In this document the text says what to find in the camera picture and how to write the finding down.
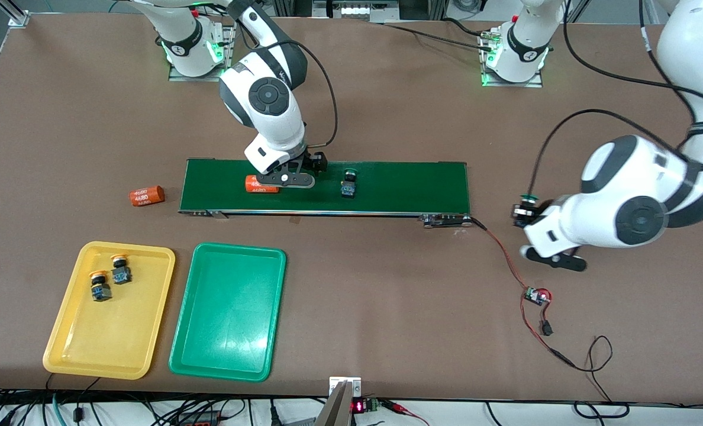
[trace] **orange cylinder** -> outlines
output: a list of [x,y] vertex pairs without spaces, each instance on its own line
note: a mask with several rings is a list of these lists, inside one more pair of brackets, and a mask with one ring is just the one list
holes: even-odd
[[280,188],[277,186],[267,186],[259,183],[257,181],[257,175],[248,175],[246,177],[246,192],[263,192],[274,194],[279,191]]
[[149,186],[149,188],[135,189],[128,192],[128,199],[133,207],[155,204],[165,201],[165,192],[162,186]]

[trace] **green tray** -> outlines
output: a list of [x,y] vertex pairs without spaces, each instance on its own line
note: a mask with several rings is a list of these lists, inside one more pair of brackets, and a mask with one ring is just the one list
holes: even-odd
[[[357,171],[354,199],[341,197],[344,171]],[[179,212],[188,215],[469,215],[467,165],[456,162],[329,162],[314,187],[250,193],[243,160],[189,159]]]
[[286,254],[202,243],[170,351],[178,375],[259,382],[270,374]]

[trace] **white robot link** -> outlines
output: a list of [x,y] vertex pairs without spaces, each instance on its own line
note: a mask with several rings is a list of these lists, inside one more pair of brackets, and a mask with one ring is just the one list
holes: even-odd
[[[681,0],[672,12],[657,47],[659,63],[673,84],[703,94],[703,0]],[[641,246],[668,227],[703,221],[703,98],[685,94],[685,99],[695,123],[680,154],[625,135],[592,154],[580,193],[538,207],[534,197],[524,196],[513,211],[530,241],[521,254],[552,267],[583,270],[586,262],[565,251],[582,245]]]
[[492,29],[498,38],[489,40],[493,48],[486,66],[511,83],[524,83],[543,67],[549,41],[562,22],[564,0],[522,0],[523,10],[516,21]]
[[[191,0],[130,0],[154,25],[171,64],[183,75],[206,75],[222,61],[222,27],[194,17]],[[220,77],[220,97],[241,124],[257,130],[244,154],[265,185],[311,188],[327,169],[324,154],[309,154],[305,124],[292,90],[305,81],[307,59],[253,0],[212,0],[257,41],[257,48]]]

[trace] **yellow tray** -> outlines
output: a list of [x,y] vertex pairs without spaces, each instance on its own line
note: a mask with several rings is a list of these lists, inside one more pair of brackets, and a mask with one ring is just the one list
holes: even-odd
[[[112,281],[111,256],[128,255],[133,281]],[[151,365],[175,254],[169,248],[85,245],[51,329],[43,364],[52,373],[136,380]],[[89,273],[107,270],[112,299],[95,302]]]

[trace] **green conveyor belt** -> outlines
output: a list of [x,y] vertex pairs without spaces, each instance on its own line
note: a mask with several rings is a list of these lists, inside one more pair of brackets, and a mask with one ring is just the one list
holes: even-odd
[[[354,199],[341,197],[347,168],[357,170]],[[467,165],[457,162],[329,162],[314,187],[246,192],[247,161],[189,159],[179,212],[205,215],[469,215]]]

